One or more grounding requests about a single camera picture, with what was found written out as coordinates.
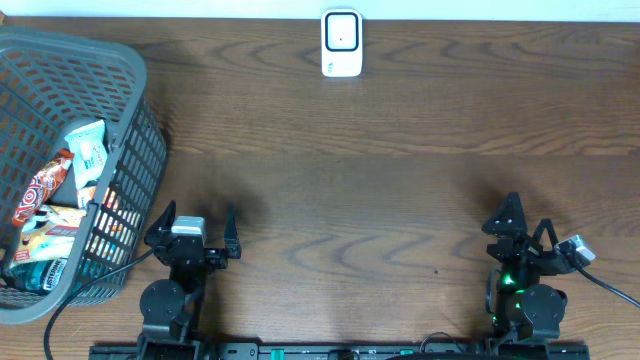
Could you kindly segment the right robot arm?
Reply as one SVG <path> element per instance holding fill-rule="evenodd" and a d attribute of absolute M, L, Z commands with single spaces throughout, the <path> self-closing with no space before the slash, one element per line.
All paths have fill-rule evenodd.
<path fill-rule="evenodd" d="M 485 301 L 486 311 L 494 315 L 491 352 L 507 344 L 544 346 L 557 339 L 566 294 L 540 282 L 566 269 L 551 220 L 541 220 L 529 234 L 520 196 L 510 192 L 482 231 L 496 237 L 486 251 L 501 264 L 499 278 L 488 281 Z"/>

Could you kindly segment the yellow snack chip bag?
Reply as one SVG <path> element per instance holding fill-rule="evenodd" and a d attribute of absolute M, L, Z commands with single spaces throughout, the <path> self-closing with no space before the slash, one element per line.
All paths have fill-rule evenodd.
<path fill-rule="evenodd" d="M 22 228 L 9 267 L 67 258 L 85 216 L 83 209 L 43 205 Z"/>

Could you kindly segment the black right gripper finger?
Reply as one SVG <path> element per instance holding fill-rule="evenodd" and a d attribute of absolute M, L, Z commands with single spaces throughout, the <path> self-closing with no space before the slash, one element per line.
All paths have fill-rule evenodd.
<path fill-rule="evenodd" d="M 518 192 L 507 194 L 496 212 L 482 225 L 485 234 L 517 237 L 528 232 L 524 210 Z"/>
<path fill-rule="evenodd" d="M 531 235 L 531 248 L 533 250 L 542 250 L 541 239 L 543 234 L 546 233 L 549 237 L 551 247 L 555 247 L 558 244 L 558 237 L 556 235 L 552 220 L 550 218 L 542 219 L 533 234 Z"/>

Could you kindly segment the blue Listerine mouthwash bottle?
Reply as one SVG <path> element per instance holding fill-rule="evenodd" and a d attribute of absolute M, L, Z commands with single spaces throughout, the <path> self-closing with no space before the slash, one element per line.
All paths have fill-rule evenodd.
<path fill-rule="evenodd" d="M 2 275 L 14 289 L 47 295 L 58 285 L 66 264 L 66 258 L 22 263 L 5 269 Z"/>

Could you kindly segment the red brown snack bar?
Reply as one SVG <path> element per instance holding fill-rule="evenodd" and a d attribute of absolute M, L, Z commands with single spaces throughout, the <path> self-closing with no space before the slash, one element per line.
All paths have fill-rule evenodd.
<path fill-rule="evenodd" d="M 35 215 L 65 181 L 73 159 L 73 153 L 61 149 L 31 178 L 11 219 L 12 225 L 24 226 Z"/>

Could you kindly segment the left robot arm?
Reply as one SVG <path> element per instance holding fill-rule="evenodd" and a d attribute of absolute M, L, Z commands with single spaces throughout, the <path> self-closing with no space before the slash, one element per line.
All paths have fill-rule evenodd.
<path fill-rule="evenodd" d="M 141 295 L 143 324 L 135 359 L 218 357 L 216 346 L 198 332 L 198 323 L 208 277 L 242 254 L 233 208 L 227 211 L 223 241 L 221 248 L 208 247 L 205 219 L 178 216 L 174 201 L 149 226 L 144 243 L 170 273 L 166 279 L 151 283 Z"/>

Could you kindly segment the mint green wipes pack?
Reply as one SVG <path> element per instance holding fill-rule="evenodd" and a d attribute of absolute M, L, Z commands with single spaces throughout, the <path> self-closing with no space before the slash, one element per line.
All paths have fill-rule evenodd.
<path fill-rule="evenodd" d="M 97 181 L 106 165 L 108 153 L 104 146 L 106 125 L 99 120 L 79 127 L 64 137 L 74 155 L 72 169 L 75 187 L 80 190 L 89 182 Z"/>

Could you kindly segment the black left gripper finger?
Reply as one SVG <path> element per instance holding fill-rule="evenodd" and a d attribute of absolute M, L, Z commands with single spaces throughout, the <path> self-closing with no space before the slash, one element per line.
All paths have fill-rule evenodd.
<path fill-rule="evenodd" d="M 172 200 L 158 219 L 148 227 L 144 235 L 144 243 L 147 246 L 158 246 L 166 236 L 171 234 L 175 216 L 176 202 Z"/>
<path fill-rule="evenodd" d="M 242 247 L 239 241 L 239 235 L 235 221 L 235 211 L 233 206 L 230 206 L 227 212 L 223 241 L 227 257 L 231 259 L 240 259 L 242 254 Z"/>

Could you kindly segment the orange Kleenex tissue pack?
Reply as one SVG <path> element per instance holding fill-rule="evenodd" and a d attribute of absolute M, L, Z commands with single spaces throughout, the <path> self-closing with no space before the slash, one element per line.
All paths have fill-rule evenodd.
<path fill-rule="evenodd" d="M 86 210 L 88 208 L 88 204 L 94 200 L 97 192 L 96 186 L 86 186 L 77 191 L 77 203 L 78 208 Z M 108 190 L 104 199 L 103 204 L 107 207 L 117 210 L 119 207 L 119 200 L 114 191 Z"/>

